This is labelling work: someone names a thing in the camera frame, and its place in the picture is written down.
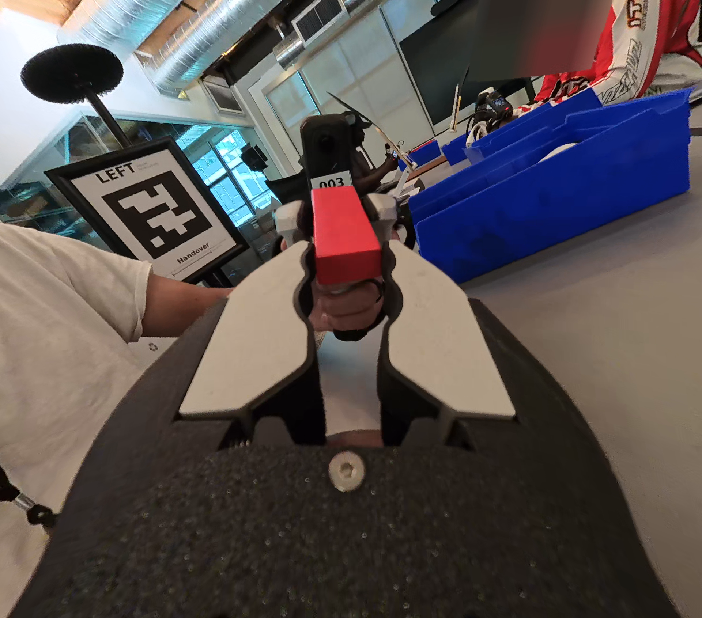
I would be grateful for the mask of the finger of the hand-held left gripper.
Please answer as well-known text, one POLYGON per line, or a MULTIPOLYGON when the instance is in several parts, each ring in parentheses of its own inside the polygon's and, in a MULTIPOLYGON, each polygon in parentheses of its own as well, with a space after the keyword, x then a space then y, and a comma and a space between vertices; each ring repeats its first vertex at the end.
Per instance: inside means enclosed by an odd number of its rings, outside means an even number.
POLYGON ((275 212, 276 232, 285 247, 313 241, 313 212, 310 201, 292 201, 275 212))
POLYGON ((398 239, 397 202, 394 197, 369 193, 364 196, 364 211, 379 245, 398 239))

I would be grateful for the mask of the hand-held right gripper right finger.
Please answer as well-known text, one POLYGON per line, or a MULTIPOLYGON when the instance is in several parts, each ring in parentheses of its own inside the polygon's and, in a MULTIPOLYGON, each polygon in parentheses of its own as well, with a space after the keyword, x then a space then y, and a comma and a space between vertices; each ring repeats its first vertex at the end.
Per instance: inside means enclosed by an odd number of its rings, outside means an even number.
POLYGON ((378 397, 400 420, 511 420, 516 414, 468 296, 397 240, 382 251, 385 282, 378 397))

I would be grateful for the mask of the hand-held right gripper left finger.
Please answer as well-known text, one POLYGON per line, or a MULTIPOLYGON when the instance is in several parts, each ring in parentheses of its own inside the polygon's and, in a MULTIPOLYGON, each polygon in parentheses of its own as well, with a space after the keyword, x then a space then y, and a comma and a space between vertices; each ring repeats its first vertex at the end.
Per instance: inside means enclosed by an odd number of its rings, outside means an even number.
POLYGON ((312 245, 300 241, 246 277, 227 298, 178 413, 242 417, 316 366, 300 296, 312 245))

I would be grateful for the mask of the red object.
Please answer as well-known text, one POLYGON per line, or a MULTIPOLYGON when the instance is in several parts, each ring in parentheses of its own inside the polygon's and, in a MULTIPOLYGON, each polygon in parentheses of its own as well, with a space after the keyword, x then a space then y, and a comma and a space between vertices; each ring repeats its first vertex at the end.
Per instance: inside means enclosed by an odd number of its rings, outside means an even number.
POLYGON ((312 189, 317 281, 344 285, 381 276, 381 244, 352 187, 312 189))

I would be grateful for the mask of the blue plastic bin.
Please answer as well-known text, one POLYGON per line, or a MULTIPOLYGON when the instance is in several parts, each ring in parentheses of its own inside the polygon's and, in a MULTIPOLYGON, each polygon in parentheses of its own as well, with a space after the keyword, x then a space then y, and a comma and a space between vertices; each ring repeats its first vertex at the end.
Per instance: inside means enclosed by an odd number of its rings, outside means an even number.
POLYGON ((570 114, 412 196, 421 256, 464 283, 688 192, 691 92, 570 114))
POLYGON ((467 135, 463 134, 444 145, 441 149, 442 154, 451 166, 464 160, 476 163, 535 132, 559 127, 570 114, 601 109, 601 107, 602 104, 595 92, 592 89, 586 89, 562 102, 547 102, 473 142, 470 147, 467 145, 467 135))

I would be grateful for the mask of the person's left forearm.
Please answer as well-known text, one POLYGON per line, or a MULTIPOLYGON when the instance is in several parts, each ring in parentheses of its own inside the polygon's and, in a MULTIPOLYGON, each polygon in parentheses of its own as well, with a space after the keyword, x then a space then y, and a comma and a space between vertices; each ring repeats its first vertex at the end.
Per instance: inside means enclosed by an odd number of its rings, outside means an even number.
POLYGON ((127 342, 141 337, 180 337, 233 288, 209 288, 149 274, 145 295, 137 302, 137 323, 127 342))

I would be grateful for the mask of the white air vent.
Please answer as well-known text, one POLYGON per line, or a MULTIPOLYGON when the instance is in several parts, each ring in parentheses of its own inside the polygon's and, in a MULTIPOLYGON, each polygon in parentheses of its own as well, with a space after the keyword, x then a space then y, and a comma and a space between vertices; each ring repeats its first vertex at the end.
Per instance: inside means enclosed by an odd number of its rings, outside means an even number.
POLYGON ((292 26, 306 49, 332 26, 347 17, 348 10, 343 0, 313 0, 292 19, 292 26))

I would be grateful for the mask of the framed black-white marker sign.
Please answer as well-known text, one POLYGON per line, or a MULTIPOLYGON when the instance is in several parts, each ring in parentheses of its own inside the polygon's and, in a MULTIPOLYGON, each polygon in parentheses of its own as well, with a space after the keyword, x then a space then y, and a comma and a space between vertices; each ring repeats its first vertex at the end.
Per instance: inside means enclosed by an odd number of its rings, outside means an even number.
POLYGON ((149 262, 158 276, 212 281, 249 249, 172 137, 45 175, 110 250, 149 262))

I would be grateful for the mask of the black floor lamp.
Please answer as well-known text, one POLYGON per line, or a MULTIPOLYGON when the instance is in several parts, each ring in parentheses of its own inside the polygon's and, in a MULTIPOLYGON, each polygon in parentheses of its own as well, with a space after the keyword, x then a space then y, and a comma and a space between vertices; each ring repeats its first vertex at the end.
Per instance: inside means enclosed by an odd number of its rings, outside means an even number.
POLYGON ((45 102, 90 104, 122 149, 131 146, 127 135, 108 111, 101 96, 115 90, 124 66, 113 52, 97 45, 58 45, 34 55, 23 67, 24 88, 45 102))

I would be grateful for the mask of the black wall screen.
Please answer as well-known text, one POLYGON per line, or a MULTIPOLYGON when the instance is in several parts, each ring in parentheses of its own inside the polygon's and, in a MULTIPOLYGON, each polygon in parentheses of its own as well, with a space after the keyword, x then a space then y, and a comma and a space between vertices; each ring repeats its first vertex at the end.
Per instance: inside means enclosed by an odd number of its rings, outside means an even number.
POLYGON ((455 88, 470 65, 478 0, 460 0, 400 42, 401 53, 435 130, 446 129, 455 88))

